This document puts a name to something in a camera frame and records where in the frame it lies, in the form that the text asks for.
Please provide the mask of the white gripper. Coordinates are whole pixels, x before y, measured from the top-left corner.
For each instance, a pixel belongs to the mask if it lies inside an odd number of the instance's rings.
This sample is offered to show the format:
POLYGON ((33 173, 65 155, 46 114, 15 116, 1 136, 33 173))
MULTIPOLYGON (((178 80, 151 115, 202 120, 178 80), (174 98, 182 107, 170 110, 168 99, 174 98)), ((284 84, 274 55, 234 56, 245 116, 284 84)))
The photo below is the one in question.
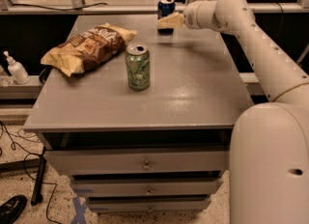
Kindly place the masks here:
POLYGON ((215 1, 195 1, 186 6, 183 14, 174 12, 157 21, 158 29, 176 29, 184 24, 190 29, 220 30, 221 25, 215 17, 215 1))

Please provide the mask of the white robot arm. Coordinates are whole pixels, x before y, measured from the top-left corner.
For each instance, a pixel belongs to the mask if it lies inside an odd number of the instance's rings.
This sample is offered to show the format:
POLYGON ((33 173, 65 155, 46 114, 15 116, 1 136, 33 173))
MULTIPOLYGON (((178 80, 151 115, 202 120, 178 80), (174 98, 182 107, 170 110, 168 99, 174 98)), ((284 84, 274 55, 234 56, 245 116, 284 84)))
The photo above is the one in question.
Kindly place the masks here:
POLYGON ((230 224, 309 224, 309 75, 259 27, 246 0, 192 2, 157 26, 235 36, 267 96, 233 128, 230 224))

